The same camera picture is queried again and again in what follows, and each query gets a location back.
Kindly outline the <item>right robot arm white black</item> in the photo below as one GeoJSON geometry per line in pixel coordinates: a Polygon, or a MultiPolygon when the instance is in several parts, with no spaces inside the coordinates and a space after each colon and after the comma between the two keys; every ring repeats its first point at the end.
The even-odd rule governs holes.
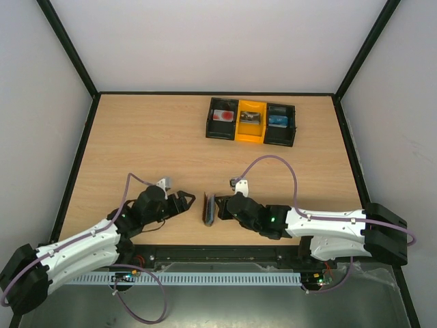
{"type": "Polygon", "coordinates": [[[215,203],[220,219],[235,219],[263,237],[299,238],[298,261],[307,268],[342,257],[370,257],[395,266],[408,262],[406,221],[377,203],[346,212],[309,211],[263,206],[241,192],[215,203]]]}

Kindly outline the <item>brown leather card holder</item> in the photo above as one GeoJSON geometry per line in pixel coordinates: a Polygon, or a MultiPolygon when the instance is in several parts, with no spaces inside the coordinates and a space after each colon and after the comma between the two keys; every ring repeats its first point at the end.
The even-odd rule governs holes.
{"type": "Polygon", "coordinates": [[[207,227],[214,223],[215,206],[215,194],[204,193],[202,221],[207,227]]]}

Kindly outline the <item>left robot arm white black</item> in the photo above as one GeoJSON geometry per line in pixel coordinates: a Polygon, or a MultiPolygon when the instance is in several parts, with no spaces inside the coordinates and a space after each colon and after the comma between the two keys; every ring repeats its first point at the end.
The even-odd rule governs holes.
{"type": "Polygon", "coordinates": [[[185,191],[169,194],[166,188],[151,185],[135,200],[124,198],[106,218],[74,236],[37,248],[22,245],[1,271],[1,306],[26,314],[74,278],[128,262],[132,237],[151,223],[185,213],[194,201],[195,196],[185,191]]]}

